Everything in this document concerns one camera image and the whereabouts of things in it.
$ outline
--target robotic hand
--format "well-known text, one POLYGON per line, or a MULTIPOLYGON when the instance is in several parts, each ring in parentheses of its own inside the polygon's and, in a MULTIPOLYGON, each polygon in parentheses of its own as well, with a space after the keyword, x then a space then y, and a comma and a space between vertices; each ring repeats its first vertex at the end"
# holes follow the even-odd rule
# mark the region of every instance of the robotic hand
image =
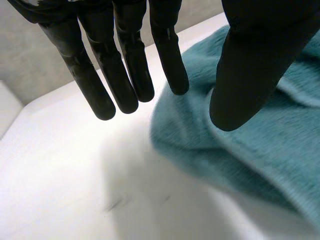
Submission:
MULTIPOLYGON (((130 114, 137 110, 138 101, 153 99, 155 91, 140 36, 147 0, 8 1, 28 21, 38 23, 56 46, 99 119, 112 119, 116 108, 88 57, 78 19, 120 110, 130 114), (114 42, 114 19, 129 77, 114 42)), ((181 3, 182 0, 149 0, 151 33, 165 76, 176 95, 189 89, 175 33, 181 3)))

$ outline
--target teal towel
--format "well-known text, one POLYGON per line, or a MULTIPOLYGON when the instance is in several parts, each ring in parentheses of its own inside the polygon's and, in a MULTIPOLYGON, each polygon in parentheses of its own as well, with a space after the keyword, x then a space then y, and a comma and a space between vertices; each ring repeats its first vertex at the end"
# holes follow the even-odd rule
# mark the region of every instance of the teal towel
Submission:
POLYGON ((211 123, 209 103, 228 29, 183 54, 190 90, 176 96, 164 89, 152 117, 152 143, 193 176, 299 213, 320 231, 320 31, 266 106, 224 132, 211 123))

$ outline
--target white table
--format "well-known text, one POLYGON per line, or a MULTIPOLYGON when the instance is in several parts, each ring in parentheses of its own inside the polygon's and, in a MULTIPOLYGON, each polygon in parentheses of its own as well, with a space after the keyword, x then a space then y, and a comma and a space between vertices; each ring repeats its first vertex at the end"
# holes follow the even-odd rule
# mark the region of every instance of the white table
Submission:
MULTIPOLYGON (((179 33, 181 50, 225 24, 222 13, 179 33)), ((0 143, 0 239, 316 239, 302 219, 201 184, 155 152, 166 78, 154 45, 146 55, 156 96, 134 114, 98 120, 75 82, 22 110, 0 143)))

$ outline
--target gray wall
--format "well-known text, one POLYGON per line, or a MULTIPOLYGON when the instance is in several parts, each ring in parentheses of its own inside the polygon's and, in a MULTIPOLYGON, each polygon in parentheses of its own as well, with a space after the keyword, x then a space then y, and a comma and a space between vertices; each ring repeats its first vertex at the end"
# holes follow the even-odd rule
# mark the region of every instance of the gray wall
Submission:
MULTIPOLYGON (((183 0, 176 25, 180 32, 223 11, 221 0, 183 0)), ((145 45, 153 43, 149 10, 141 30, 145 45)), ((26 21, 4 0, 0 1, 0 80, 16 94, 23 104, 73 81, 56 48, 36 24, 26 21)), ((98 64, 87 38, 84 45, 96 68, 98 64)))

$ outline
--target white tabletop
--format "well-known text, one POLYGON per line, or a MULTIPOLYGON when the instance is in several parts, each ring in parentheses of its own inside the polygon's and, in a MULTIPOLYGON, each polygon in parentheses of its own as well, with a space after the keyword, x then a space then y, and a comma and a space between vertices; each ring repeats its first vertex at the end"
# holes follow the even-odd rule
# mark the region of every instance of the white tabletop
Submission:
MULTIPOLYGON (((181 50, 226 24, 222 13, 179 33, 181 50)), ((0 239, 314 236, 303 220, 208 188, 155 152, 150 120, 166 78, 154 45, 146 55, 156 96, 133 114, 97 119, 75 82, 22 110, 0 143, 0 239)))

